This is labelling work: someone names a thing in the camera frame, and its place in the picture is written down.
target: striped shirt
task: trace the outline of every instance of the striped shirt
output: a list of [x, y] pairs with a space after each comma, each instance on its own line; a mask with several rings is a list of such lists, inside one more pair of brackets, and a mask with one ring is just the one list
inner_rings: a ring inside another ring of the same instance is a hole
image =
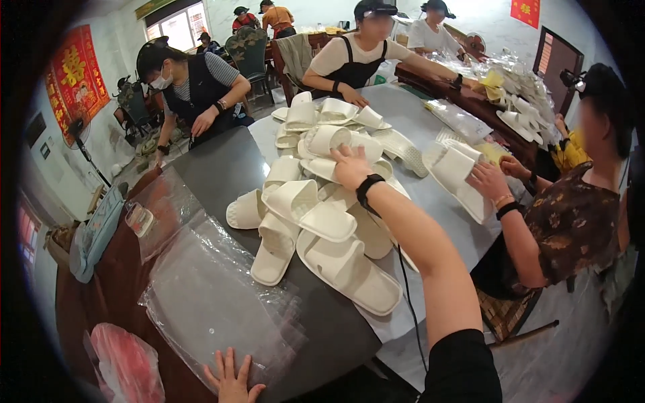
[[[227, 87], [231, 87], [237, 76], [240, 74], [238, 70], [236, 70], [234, 67], [231, 67], [231, 65], [225, 62], [224, 59], [213, 53], [205, 52], [204, 60], [206, 61], [208, 71], [211, 73], [213, 78]], [[186, 77], [186, 81], [184, 81], [184, 83], [181, 85], [173, 84], [172, 88], [175, 91], [175, 96], [177, 98], [181, 99], [182, 101], [190, 102], [190, 77]], [[161, 98], [163, 99], [164, 114], [166, 116], [175, 115], [175, 112], [171, 111], [171, 109], [168, 107], [166, 96], [163, 95], [163, 93], [161, 93]], [[235, 106], [236, 115], [240, 111], [240, 105], [241, 104]]]

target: face mask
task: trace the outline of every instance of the face mask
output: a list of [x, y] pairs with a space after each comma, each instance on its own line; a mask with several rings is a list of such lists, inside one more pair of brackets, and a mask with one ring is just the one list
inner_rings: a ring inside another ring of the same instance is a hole
[[156, 88], [158, 90], [165, 90], [168, 88], [170, 83], [172, 83], [172, 70], [170, 70], [170, 74], [168, 74], [168, 78], [164, 79], [163, 78], [163, 65], [161, 66], [161, 73], [159, 74], [159, 77], [157, 77], [154, 81], [150, 83], [152, 88]]

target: red double happiness poster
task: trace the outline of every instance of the red double happiness poster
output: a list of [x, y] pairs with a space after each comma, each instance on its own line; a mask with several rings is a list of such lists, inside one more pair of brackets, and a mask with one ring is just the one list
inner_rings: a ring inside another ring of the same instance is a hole
[[511, 1], [511, 17], [537, 29], [540, 25], [540, 0]]
[[74, 138], [69, 133], [70, 123], [78, 118], [92, 120], [110, 101], [94, 54], [89, 25], [67, 32], [45, 73], [45, 86], [65, 142], [71, 146]]

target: brown floral shirt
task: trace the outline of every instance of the brown floral shirt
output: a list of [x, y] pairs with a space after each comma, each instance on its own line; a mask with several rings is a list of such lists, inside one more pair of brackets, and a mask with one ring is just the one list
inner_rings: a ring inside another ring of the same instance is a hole
[[550, 284], [594, 264], [605, 268], [618, 255], [620, 197], [582, 180], [592, 166], [591, 161], [580, 164], [543, 189], [524, 214]]

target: white t-shirt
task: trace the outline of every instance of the white t-shirt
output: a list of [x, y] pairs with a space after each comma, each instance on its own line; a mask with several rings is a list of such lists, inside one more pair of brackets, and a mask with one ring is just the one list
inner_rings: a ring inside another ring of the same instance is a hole
[[461, 45], [443, 25], [438, 27], [439, 33], [434, 32], [424, 19], [414, 21], [408, 35], [408, 49], [428, 48], [456, 55]]
[[[352, 47], [352, 57], [356, 63], [371, 63], [374, 60], [381, 58], [383, 54], [383, 43], [379, 43], [376, 48], [365, 52], [359, 48], [354, 39], [355, 32], [350, 32], [343, 36], [347, 37]], [[388, 41], [388, 51], [385, 53], [385, 59], [398, 59], [404, 60], [411, 54], [412, 51], [405, 49], [405, 46], [392, 41]], [[316, 74], [325, 76], [329, 75], [336, 70], [340, 69], [345, 63], [349, 62], [349, 55], [347, 53], [347, 45], [342, 38], [333, 38], [325, 45], [324, 48], [313, 58], [309, 66]]]

